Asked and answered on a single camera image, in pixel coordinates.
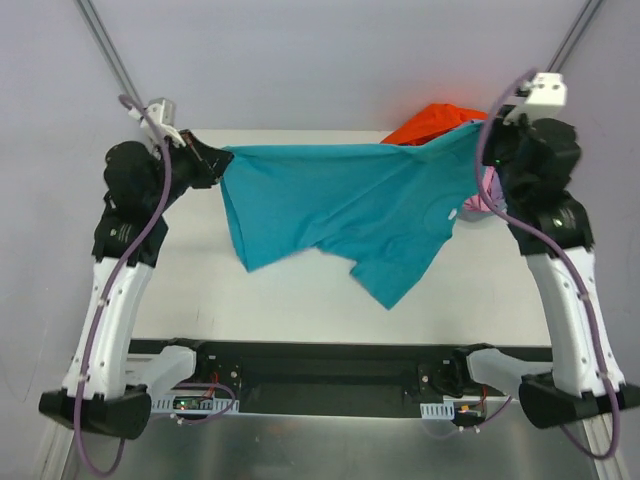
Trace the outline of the teal t shirt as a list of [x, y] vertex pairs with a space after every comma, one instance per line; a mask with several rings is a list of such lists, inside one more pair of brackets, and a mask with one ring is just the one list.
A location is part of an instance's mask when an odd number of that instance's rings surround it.
[[421, 280], [477, 191], [481, 126], [421, 146], [231, 146], [221, 192], [236, 255], [253, 272], [315, 248], [353, 262], [384, 308]]

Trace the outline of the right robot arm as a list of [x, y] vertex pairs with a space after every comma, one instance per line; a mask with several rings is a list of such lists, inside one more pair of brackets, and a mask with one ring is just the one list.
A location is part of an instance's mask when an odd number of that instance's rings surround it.
[[454, 398], [483, 385], [518, 399], [539, 429], [639, 405], [609, 346], [595, 284], [595, 244], [584, 206], [567, 191], [581, 156], [573, 126], [552, 118], [486, 123], [478, 152], [495, 167], [508, 228], [534, 277], [551, 340], [549, 362], [520, 360], [489, 344], [453, 351], [430, 381]]

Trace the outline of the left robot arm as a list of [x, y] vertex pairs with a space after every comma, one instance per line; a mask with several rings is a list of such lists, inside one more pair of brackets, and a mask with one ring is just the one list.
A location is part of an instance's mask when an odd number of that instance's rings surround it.
[[153, 401], [183, 382], [211, 377], [202, 342], [175, 338], [159, 354], [127, 368], [137, 310], [168, 233], [164, 212], [190, 189], [217, 185], [233, 159], [227, 150], [180, 132], [150, 151], [126, 141], [105, 155], [105, 207], [94, 232], [93, 285], [81, 339], [60, 389], [42, 394], [41, 414], [71, 430], [134, 440]]

